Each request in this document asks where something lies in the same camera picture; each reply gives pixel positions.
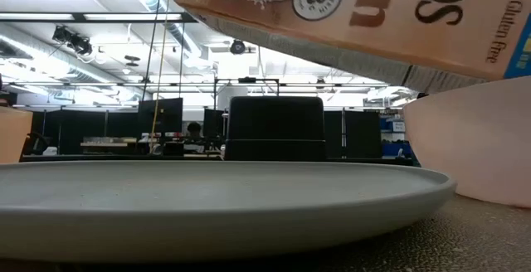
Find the countertop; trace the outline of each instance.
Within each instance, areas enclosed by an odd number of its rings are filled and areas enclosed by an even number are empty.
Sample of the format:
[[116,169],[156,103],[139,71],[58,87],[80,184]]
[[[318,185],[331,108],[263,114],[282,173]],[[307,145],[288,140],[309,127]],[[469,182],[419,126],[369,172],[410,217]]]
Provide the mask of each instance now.
[[206,264],[73,265],[0,260],[2,272],[530,271],[531,210],[455,197],[392,233],[298,255]]

